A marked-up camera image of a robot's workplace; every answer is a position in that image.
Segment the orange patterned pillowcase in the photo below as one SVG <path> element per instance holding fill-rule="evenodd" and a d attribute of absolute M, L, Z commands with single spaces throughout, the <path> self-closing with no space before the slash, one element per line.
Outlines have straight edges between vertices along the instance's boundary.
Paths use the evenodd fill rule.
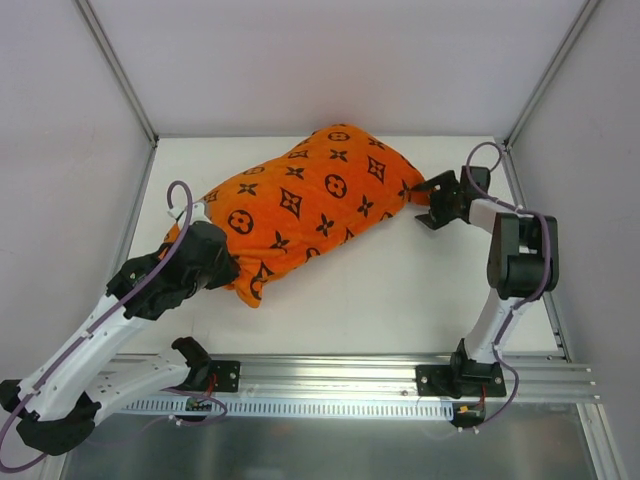
<path fill-rule="evenodd" d="M 227 236 L 231 265 L 209 288 L 256 308 L 263 287 L 390 219 L 426 206 L 423 175 L 401 153 L 347 124 L 314 132 L 278 158 L 215 186 L 203 201 Z"/>

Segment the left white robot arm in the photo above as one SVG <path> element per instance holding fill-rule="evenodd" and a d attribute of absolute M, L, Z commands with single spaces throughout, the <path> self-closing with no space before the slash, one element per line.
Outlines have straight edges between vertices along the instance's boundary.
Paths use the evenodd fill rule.
<path fill-rule="evenodd" d="M 95 309 L 60 350 L 33 374 L 1 383 L 1 405 L 23 443 L 58 456 L 82 444 L 110 415 L 149 394 L 238 389 L 239 364 L 214 361 L 195 339 L 131 368 L 104 367 L 129 340 L 202 289 L 226 286 L 237 267 L 222 229 L 197 221 L 173 243 L 127 260 Z"/>

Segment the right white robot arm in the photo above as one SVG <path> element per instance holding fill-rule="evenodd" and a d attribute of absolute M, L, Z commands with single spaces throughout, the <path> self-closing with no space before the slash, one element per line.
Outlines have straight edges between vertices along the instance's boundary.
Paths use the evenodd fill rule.
<path fill-rule="evenodd" d="M 485 305 L 447 363 L 415 368 L 421 397 L 504 397 L 502 347 L 529 305 L 559 280 L 557 220 L 489 196 L 490 180 L 488 168 L 464 167 L 460 175 L 448 170 L 412 188 L 428 196 L 429 212 L 416 217 L 427 228 L 460 219 L 491 235 Z"/>

